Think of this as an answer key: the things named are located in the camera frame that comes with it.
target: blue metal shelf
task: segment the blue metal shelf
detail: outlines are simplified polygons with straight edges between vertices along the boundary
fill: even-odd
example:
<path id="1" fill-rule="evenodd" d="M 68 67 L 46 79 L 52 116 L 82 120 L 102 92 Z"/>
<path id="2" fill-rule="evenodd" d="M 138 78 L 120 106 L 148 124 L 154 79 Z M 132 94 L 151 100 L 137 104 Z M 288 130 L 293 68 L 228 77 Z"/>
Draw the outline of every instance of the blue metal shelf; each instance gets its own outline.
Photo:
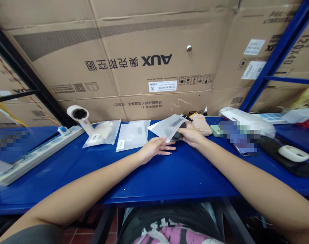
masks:
<path id="1" fill-rule="evenodd" d="M 294 82 L 301 84 L 309 84 L 309 79 L 300 78 L 288 78 L 288 77 L 277 77 L 274 76 L 283 60 L 288 55 L 289 51 L 295 45 L 297 39 L 301 36 L 302 32 L 309 24 L 309 0 L 304 0 L 299 7 L 298 11 L 294 15 L 289 26 L 282 35 L 279 43 L 275 50 L 269 57 L 266 65 L 262 69 L 260 75 L 256 79 L 252 88 L 245 97 L 240 110 L 249 112 L 251 107 L 254 105 L 260 94 L 265 89 L 266 85 L 270 80 Z"/>

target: clear plastic bag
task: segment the clear plastic bag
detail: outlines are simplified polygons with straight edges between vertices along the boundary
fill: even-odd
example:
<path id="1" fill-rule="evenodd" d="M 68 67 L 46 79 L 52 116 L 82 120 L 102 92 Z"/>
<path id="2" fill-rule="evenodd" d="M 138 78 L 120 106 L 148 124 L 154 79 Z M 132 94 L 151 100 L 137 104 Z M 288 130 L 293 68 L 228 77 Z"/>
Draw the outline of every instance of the clear plastic bag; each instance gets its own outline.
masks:
<path id="1" fill-rule="evenodd" d="M 101 144 L 115 144 L 121 120 L 99 122 L 93 135 L 89 136 L 82 148 Z"/>
<path id="2" fill-rule="evenodd" d="M 172 115 L 169 118 L 159 121 L 148 127 L 150 131 L 156 134 L 159 137 L 166 136 L 166 143 L 169 143 L 177 132 L 178 128 L 182 123 L 188 121 L 187 119 L 181 117 L 180 115 Z"/>
<path id="3" fill-rule="evenodd" d="M 116 152 L 144 146 L 148 142 L 144 121 L 122 124 Z"/>
<path id="4" fill-rule="evenodd" d="M 148 137 L 148 134 L 149 134 L 149 129 L 148 129 L 148 127 L 150 126 L 151 120 L 131 120 L 131 121 L 129 122 L 129 124 L 134 124 L 134 123 L 137 123 L 137 122 L 140 122 L 140 121 L 144 121 L 145 131 L 146 131 L 147 137 Z"/>

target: hand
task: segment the hand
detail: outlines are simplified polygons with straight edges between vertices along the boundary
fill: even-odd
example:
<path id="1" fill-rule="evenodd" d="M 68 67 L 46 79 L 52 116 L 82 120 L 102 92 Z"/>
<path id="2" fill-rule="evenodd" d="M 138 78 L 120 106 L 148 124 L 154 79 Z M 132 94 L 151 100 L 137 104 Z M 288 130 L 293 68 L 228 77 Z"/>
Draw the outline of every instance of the hand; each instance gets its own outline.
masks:
<path id="1" fill-rule="evenodd" d="M 188 145 L 197 148 L 197 146 L 205 140 L 205 137 L 199 132 L 191 122 L 186 121 L 186 128 L 179 128 L 177 131 L 182 134 L 179 140 L 187 142 Z"/>
<path id="2" fill-rule="evenodd" d="M 166 136 L 154 137 L 145 144 L 140 151 L 137 152 L 137 155 L 140 156 L 142 164 L 146 164 L 156 155 L 170 155 L 171 152 L 163 151 L 163 150 L 176 150 L 175 147 L 171 147 L 168 145 L 175 144 L 175 141 L 170 141 L 169 143 L 165 143 Z"/>

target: white plastic bag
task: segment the white plastic bag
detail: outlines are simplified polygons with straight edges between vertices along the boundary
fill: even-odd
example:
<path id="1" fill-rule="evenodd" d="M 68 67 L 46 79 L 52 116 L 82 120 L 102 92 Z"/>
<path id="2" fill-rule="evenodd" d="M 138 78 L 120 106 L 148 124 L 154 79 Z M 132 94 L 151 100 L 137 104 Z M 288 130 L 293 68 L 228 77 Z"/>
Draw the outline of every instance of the white plastic bag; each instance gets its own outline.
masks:
<path id="1" fill-rule="evenodd" d="M 242 110 L 224 107 L 220 109 L 218 116 L 237 121 L 238 125 L 246 126 L 251 131 L 258 131 L 262 136 L 267 136 L 271 139 L 275 137 L 276 130 L 274 125 Z"/>
<path id="2" fill-rule="evenodd" d="M 115 144 L 121 120 L 99 122 L 92 136 L 89 136 L 82 148 L 101 144 Z"/>
<path id="3" fill-rule="evenodd" d="M 144 146 L 148 142 L 144 121 L 122 124 L 116 152 Z"/>
<path id="4" fill-rule="evenodd" d="M 150 126 L 151 120 L 131 120 L 131 121 L 129 122 L 129 124 L 134 124 L 134 123 L 137 123 L 137 122 L 140 122 L 140 121 L 143 121 L 143 122 L 144 122 L 145 131 L 146 131 L 147 137 L 148 137 L 148 134 L 149 134 L 149 129 L 148 129 L 148 127 Z"/>
<path id="5" fill-rule="evenodd" d="M 166 136 L 166 143 L 169 143 L 171 138 L 177 132 L 178 128 L 181 126 L 182 123 L 188 121 L 187 119 L 183 118 L 180 115 L 172 115 L 169 118 L 159 121 L 153 125 L 150 125 L 148 129 L 152 131 L 159 137 Z"/>

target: blue table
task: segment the blue table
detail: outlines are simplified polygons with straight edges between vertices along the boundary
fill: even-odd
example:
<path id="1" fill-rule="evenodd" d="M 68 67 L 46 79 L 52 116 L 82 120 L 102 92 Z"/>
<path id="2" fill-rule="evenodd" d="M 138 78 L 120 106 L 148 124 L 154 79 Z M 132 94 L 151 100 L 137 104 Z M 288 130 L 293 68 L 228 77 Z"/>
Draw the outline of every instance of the blue table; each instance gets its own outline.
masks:
<path id="1" fill-rule="evenodd" d="M 217 117 L 207 118 L 210 125 L 218 124 L 220 120 Z M 149 139 L 154 136 L 149 131 Z M 82 149 L 87 138 L 86 134 L 81 135 L 13 184 L 0 186 L 0 215 L 22 214 L 65 184 L 139 150 L 116 153 L 118 138 L 115 145 Z M 226 139 L 213 135 L 208 138 L 237 155 Z M 195 149 L 184 142 L 177 142 L 176 147 L 177 150 L 170 156 L 156 156 L 136 169 L 99 203 L 133 206 L 158 201 L 200 201 L 240 195 Z M 309 196 L 309 179 L 291 175 L 263 152 L 260 157 L 242 158 L 274 175 L 300 194 Z"/>
<path id="2" fill-rule="evenodd" d="M 309 154 L 309 128 L 297 124 L 275 125 L 276 136 Z"/>
<path id="3" fill-rule="evenodd" d="M 13 164 L 20 160 L 23 155 L 40 145 L 57 132 L 57 126 L 49 127 L 30 127 L 30 128 L 1 128 L 0 138 L 6 139 L 10 136 L 20 136 L 16 143 L 8 145 L 0 151 L 0 160 Z"/>

